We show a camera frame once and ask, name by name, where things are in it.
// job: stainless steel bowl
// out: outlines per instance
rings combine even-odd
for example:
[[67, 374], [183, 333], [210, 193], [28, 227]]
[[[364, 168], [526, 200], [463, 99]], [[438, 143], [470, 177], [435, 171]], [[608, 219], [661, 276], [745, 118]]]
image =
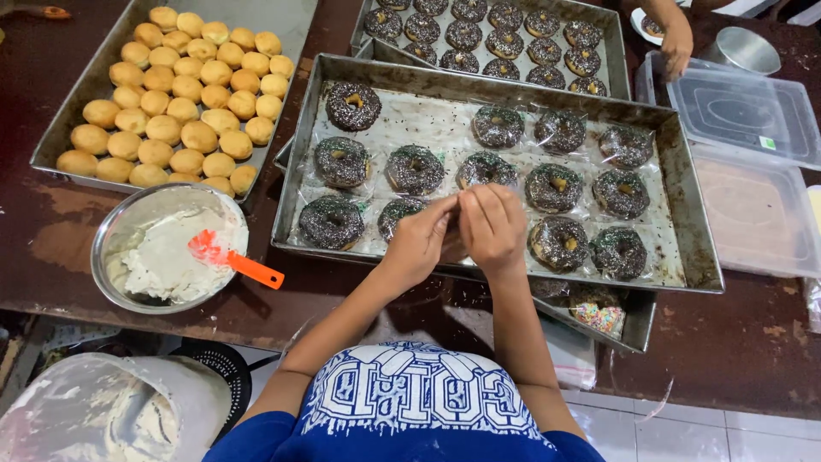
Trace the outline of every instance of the stainless steel bowl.
[[[91, 274], [106, 298], [133, 312], [170, 314], [196, 307], [213, 296], [205, 295], [187, 303], [174, 303], [171, 300], [129, 293], [124, 289], [128, 269], [117, 254], [139, 245], [145, 231], [152, 224], [192, 207], [209, 208], [223, 216], [233, 213], [237, 220], [246, 226], [245, 216], [240, 207], [208, 185], [174, 182], [137, 192], [108, 214], [91, 245]], [[241, 249], [241, 253], [244, 255], [246, 250], [247, 243]], [[214, 293], [225, 287], [230, 280], [230, 277], [226, 278]]]
[[762, 76], [781, 69], [778, 51], [761, 35], [740, 27], [725, 27], [699, 56]]

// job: blue t-shirt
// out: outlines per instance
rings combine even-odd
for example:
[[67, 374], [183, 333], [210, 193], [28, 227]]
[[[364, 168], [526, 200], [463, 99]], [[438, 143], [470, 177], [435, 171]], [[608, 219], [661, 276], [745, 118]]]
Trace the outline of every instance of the blue t-shirt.
[[254, 416], [203, 459], [280, 460], [603, 462], [576, 435], [539, 433], [498, 364], [420, 342], [341, 351], [317, 374], [299, 418]]

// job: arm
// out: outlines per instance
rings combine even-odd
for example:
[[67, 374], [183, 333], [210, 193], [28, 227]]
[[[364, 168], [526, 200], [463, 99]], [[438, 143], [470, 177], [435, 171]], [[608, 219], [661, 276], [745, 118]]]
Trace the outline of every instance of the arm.
[[525, 273], [525, 212], [516, 194], [496, 184], [460, 193], [460, 230], [493, 297], [496, 361], [510, 374], [541, 432], [585, 438], [562, 398]]
[[664, 31], [662, 53], [667, 59], [667, 78], [676, 80], [687, 69], [693, 53], [693, 31], [684, 12], [673, 0], [640, 0], [641, 9]]
[[237, 424], [270, 411], [299, 415], [305, 391], [319, 369], [334, 354], [358, 344], [385, 305], [428, 278], [439, 261], [449, 211], [454, 206], [456, 196], [446, 197], [400, 220], [382, 262], [294, 345]]

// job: person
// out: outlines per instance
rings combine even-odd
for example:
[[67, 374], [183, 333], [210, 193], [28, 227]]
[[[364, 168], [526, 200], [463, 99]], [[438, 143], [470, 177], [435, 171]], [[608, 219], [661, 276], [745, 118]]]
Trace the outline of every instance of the person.
[[693, 53], [693, 31], [674, 0], [640, 0], [641, 9], [664, 31], [665, 74], [674, 81], [684, 74]]
[[[386, 304], [428, 278], [457, 210], [493, 297], [496, 362], [419, 342], [354, 346]], [[525, 235], [519, 197], [497, 184], [403, 218], [382, 261], [294, 345], [203, 461], [603, 461], [560, 393]]]

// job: person's left hand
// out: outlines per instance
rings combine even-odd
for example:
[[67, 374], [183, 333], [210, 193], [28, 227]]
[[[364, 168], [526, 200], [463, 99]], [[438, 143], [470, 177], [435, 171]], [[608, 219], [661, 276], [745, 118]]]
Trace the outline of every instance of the person's left hand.
[[426, 280], [439, 262], [442, 240], [456, 195], [431, 202], [424, 210], [399, 220], [388, 251], [377, 266], [399, 296]]
[[690, 63], [690, 55], [693, 53], [693, 31], [681, 11], [664, 28], [662, 53], [667, 61], [665, 69], [667, 80], [674, 81], [687, 69], [687, 64]]

